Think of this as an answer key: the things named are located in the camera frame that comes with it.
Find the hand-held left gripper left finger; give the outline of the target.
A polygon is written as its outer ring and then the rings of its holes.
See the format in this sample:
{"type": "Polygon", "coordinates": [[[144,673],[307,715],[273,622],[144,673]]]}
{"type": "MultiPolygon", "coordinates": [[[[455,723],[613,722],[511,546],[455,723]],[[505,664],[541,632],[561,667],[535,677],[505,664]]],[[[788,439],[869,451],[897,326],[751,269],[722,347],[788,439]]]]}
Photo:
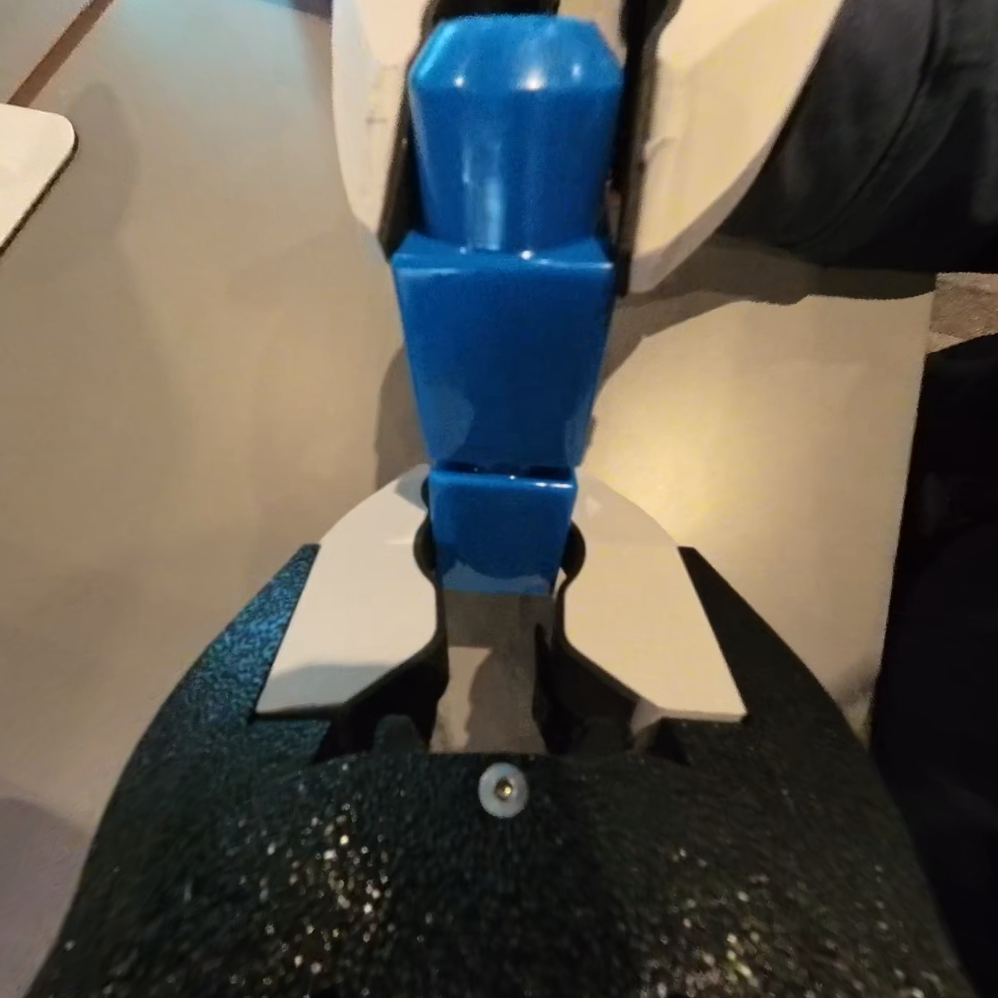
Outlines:
{"type": "Polygon", "coordinates": [[[322,537],[257,715],[331,717],[446,649],[440,592],[417,555],[427,483],[426,472],[402,474],[322,537]]]}

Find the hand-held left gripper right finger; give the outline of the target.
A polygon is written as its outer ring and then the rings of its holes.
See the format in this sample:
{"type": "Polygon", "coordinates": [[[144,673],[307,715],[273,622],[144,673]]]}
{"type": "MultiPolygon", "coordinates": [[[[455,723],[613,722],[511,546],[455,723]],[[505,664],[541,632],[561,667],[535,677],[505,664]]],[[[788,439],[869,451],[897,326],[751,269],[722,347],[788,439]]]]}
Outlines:
{"type": "Polygon", "coordinates": [[[566,705],[613,717],[630,742],[670,720],[740,724],[742,695],[680,548],[635,502],[579,476],[557,591],[566,705]]]}

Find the blue mega block with stud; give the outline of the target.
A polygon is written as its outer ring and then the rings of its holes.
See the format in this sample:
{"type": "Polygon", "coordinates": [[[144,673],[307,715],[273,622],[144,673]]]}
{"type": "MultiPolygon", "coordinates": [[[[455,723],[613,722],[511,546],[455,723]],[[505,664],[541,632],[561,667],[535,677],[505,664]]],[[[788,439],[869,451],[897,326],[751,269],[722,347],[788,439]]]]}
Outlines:
{"type": "Polygon", "coordinates": [[[581,463],[615,297],[601,233],[623,74],[595,24],[439,25],[407,89],[420,221],[391,258],[438,464],[581,463]]]}

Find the small blue mega block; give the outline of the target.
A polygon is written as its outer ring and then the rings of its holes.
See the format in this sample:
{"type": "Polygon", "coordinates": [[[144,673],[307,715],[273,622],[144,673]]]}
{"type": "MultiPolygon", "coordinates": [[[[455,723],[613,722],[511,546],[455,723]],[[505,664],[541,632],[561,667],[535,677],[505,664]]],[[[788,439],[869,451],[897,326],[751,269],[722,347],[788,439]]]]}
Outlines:
{"type": "Polygon", "coordinates": [[[572,469],[514,475],[432,467],[429,517],[441,588],[550,596],[561,570],[577,493],[572,469]]]}

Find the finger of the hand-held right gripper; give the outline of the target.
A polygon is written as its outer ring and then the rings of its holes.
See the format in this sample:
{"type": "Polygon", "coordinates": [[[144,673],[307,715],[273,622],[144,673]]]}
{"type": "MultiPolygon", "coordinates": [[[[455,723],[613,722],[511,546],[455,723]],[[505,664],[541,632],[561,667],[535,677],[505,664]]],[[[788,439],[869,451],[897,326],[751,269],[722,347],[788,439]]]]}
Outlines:
{"type": "Polygon", "coordinates": [[[335,1],[331,99],[346,203],[380,243],[392,230],[406,72],[415,53],[415,2],[335,1]]]}
{"type": "Polygon", "coordinates": [[[619,2],[618,294],[654,290],[755,181],[842,7],[619,2]]]}

